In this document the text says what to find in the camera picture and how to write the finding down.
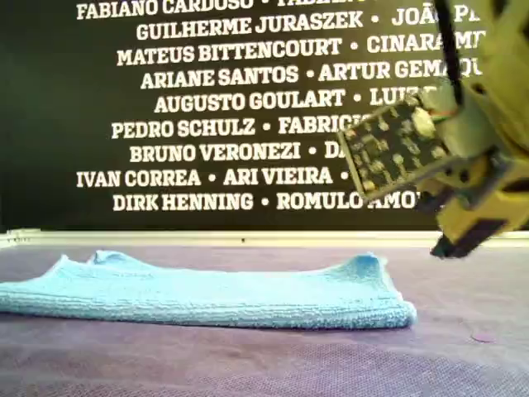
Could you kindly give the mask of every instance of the light blue cloth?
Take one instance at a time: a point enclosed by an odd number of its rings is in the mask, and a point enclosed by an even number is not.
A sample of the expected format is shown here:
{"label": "light blue cloth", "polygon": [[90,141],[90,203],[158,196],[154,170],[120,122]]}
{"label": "light blue cloth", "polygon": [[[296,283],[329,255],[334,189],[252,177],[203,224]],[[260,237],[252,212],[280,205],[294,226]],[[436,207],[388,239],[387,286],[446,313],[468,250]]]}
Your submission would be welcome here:
{"label": "light blue cloth", "polygon": [[311,271],[165,269],[113,251],[0,283],[0,312],[239,328],[401,328],[416,309],[372,254]]}

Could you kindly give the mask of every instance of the black circuit board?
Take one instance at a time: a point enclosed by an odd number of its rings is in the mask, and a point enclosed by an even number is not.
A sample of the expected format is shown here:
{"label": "black circuit board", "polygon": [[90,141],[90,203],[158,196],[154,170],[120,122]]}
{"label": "black circuit board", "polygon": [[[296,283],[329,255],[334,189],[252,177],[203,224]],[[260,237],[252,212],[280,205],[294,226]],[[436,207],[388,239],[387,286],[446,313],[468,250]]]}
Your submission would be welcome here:
{"label": "black circuit board", "polygon": [[365,197],[402,189],[453,160],[440,139],[417,130],[412,115],[419,107],[409,98],[338,132],[356,189]]}

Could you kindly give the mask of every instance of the purple table surface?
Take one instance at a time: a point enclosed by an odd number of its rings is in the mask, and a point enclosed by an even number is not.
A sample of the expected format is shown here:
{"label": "purple table surface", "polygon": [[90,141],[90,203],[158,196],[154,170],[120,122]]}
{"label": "purple table surface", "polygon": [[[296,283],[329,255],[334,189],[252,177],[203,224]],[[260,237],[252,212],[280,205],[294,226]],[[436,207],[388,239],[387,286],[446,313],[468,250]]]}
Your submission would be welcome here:
{"label": "purple table surface", "polygon": [[309,332],[0,314],[0,397],[529,396],[529,249],[440,261],[405,247],[19,246],[0,251],[0,281],[97,249],[214,270],[311,270],[374,251],[419,322]]}

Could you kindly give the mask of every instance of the wire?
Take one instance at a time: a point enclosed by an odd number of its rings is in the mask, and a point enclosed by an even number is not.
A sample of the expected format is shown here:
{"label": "wire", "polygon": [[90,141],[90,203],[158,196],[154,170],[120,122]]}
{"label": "wire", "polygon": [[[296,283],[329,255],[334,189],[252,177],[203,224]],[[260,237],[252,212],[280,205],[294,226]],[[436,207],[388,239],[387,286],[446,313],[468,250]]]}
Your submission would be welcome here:
{"label": "wire", "polygon": [[454,90],[454,98],[458,107],[463,105],[463,89],[461,87],[460,57],[455,44],[454,28],[450,8],[446,0],[434,0],[437,11],[437,25],[441,33],[443,53],[445,55],[446,73]]}
{"label": "wire", "polygon": [[449,118],[452,118],[457,114],[459,111],[459,108],[447,111],[447,112],[438,112],[435,110],[430,110],[428,113],[430,113],[430,117],[434,123],[438,122],[444,122],[445,120],[448,120]]}

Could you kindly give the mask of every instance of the black wall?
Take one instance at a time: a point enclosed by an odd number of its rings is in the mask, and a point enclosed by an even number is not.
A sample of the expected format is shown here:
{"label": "black wall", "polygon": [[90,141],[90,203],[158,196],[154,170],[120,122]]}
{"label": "black wall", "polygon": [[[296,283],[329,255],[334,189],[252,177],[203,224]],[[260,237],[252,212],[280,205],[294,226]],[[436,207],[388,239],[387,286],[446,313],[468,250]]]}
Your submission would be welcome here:
{"label": "black wall", "polygon": [[[462,2],[471,6],[472,2]],[[368,39],[381,35],[416,35],[436,33],[434,24],[395,26],[391,18],[400,7],[418,7],[423,2],[411,0],[335,2],[307,6],[280,7],[278,0],[267,3],[254,0],[249,9],[235,11],[189,12],[165,15],[160,12],[149,17],[123,17],[78,20],[76,4],[67,0],[17,0],[2,5],[2,78],[5,91],[2,109],[2,147],[5,151],[2,176],[2,218],[8,228],[40,227],[43,229],[432,229],[432,216],[416,213],[409,208],[413,195],[387,200],[363,208],[278,209],[278,193],[344,192],[354,187],[343,180],[346,163],[340,158],[326,158],[326,142],[334,134],[322,132],[280,134],[280,117],[325,115],[364,115],[376,106],[371,102],[370,89],[391,87],[423,87],[436,82],[434,77],[398,78],[395,65],[400,60],[439,60],[439,50],[401,53],[370,53]],[[351,29],[322,29],[311,31],[263,33],[231,36],[176,38],[171,40],[139,41],[136,27],[158,22],[184,22],[218,18],[259,18],[273,15],[310,15],[314,12],[363,12],[363,27]],[[376,15],[379,22],[370,18]],[[466,15],[458,22],[459,31],[479,31],[480,22],[469,21]],[[198,57],[200,45],[250,43],[257,41],[289,41],[301,39],[341,39],[338,53],[325,56],[295,58],[263,58],[180,62],[165,65],[118,66],[117,51],[170,46],[191,46]],[[358,43],[352,50],[350,43]],[[462,48],[464,57],[476,55],[471,48]],[[388,62],[390,79],[352,79],[318,81],[324,64],[348,62]],[[297,69],[294,83],[220,86],[214,85],[168,89],[141,89],[145,73],[212,69],[217,77],[233,73],[235,68],[290,66]],[[313,70],[314,77],[307,77]],[[331,108],[251,109],[252,93],[299,91],[304,97],[308,90],[344,89],[343,103]],[[246,107],[219,112],[155,112],[161,96],[194,94],[242,93]],[[360,94],[359,102],[354,100]],[[235,118],[255,120],[255,134],[249,136],[178,136],[158,139],[112,139],[112,123],[137,121],[172,121]],[[264,123],[270,129],[263,128]],[[291,160],[207,161],[201,156],[200,145],[244,144],[256,142],[299,142],[299,158]],[[190,145],[197,151],[196,159],[182,162],[131,162],[131,146]],[[309,148],[316,148],[315,154]],[[329,170],[331,184],[267,184],[264,168],[316,167]],[[229,169],[256,169],[258,184],[224,185]],[[124,175],[128,170],[196,170],[201,185],[138,188],[127,186]],[[78,187],[78,172],[121,171],[120,186]],[[215,181],[208,180],[214,174]],[[165,210],[163,194],[250,194],[252,209],[190,211]],[[158,210],[115,211],[117,194],[158,194]],[[262,199],[269,204],[263,205]]]}

